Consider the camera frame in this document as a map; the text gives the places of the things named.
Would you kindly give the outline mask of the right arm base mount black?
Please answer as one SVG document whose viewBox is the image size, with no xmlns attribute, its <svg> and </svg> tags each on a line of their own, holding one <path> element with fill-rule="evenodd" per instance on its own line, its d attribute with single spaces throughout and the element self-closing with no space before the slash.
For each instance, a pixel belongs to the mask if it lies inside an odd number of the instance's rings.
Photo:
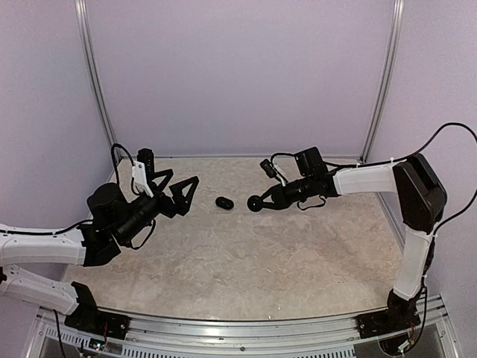
<svg viewBox="0 0 477 358">
<path fill-rule="evenodd" d="M 364 313 L 356 317 L 358 333 L 361 339 L 407 330 L 412 325 L 417 326 L 420 323 L 421 320 L 417 313 L 412 313 L 405 318 L 399 315 L 393 318 L 388 310 Z"/>
</svg>

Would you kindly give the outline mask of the black earbud charging case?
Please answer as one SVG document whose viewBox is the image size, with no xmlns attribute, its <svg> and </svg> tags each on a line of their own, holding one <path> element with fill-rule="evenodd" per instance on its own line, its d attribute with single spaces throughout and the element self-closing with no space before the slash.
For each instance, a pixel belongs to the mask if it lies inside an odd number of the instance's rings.
<svg viewBox="0 0 477 358">
<path fill-rule="evenodd" d="M 224 210 L 232 210 L 234 208 L 234 202 L 223 196 L 219 196 L 215 199 L 215 205 Z"/>
</svg>

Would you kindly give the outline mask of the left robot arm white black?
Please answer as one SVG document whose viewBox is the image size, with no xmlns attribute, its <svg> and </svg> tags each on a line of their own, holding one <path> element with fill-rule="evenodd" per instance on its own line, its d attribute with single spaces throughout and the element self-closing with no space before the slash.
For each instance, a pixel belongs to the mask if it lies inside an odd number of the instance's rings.
<svg viewBox="0 0 477 358">
<path fill-rule="evenodd" d="M 104 325 L 104 314 L 88 286 L 64 283 L 24 270 L 26 263 L 60 263 L 71 266 L 105 266 L 122 248 L 134 249 L 133 239 L 156 218 L 184 216 L 190 210 L 199 179 L 194 176 L 164 189 L 173 176 L 170 169 L 133 173 L 138 196 L 128 201 L 117 183 L 98 187 L 88 198 L 92 217 L 63 229 L 34 230 L 1 226 L 1 295 L 73 315 L 90 332 Z"/>
</svg>

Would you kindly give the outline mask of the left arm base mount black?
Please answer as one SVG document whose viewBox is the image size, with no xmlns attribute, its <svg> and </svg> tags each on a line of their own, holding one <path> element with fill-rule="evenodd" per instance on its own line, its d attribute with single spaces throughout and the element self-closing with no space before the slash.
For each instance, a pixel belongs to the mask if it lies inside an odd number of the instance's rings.
<svg viewBox="0 0 477 358">
<path fill-rule="evenodd" d="M 126 315 L 97 311 L 82 315 L 68 315 L 65 318 L 65 325 L 104 338 L 124 340 L 130 325 L 130 318 Z"/>
</svg>

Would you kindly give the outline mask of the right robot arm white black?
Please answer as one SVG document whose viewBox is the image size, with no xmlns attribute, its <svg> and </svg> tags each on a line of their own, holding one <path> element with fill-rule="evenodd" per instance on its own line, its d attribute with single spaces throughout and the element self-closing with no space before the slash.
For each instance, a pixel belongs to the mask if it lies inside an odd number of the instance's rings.
<svg viewBox="0 0 477 358">
<path fill-rule="evenodd" d="M 261 195 L 249 197 L 247 207 L 250 211 L 285 210 L 313 197 L 326 201 L 363 193 L 397 196 L 405 228 L 402 263 L 391 293 L 398 302 L 384 310 L 381 323 L 389 331 L 400 329 L 411 316 L 409 307 L 403 302 L 416 298 L 423 288 L 432 242 L 447 202 L 443 184 L 422 154 L 371 165 L 337 165 L 334 169 L 323 160 L 316 147 L 297 152 L 292 157 L 301 175 L 294 181 L 284 177 L 274 158 L 260 163 L 267 176 L 278 183 Z"/>
</svg>

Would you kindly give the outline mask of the black round earbud case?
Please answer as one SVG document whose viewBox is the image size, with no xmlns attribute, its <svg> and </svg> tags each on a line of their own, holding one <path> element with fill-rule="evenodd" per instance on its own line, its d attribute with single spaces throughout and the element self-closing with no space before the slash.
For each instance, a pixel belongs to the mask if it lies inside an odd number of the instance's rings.
<svg viewBox="0 0 477 358">
<path fill-rule="evenodd" d="M 253 212 L 257 213 L 263 209 L 263 200 L 258 195 L 252 195 L 247 200 L 247 208 Z"/>
</svg>

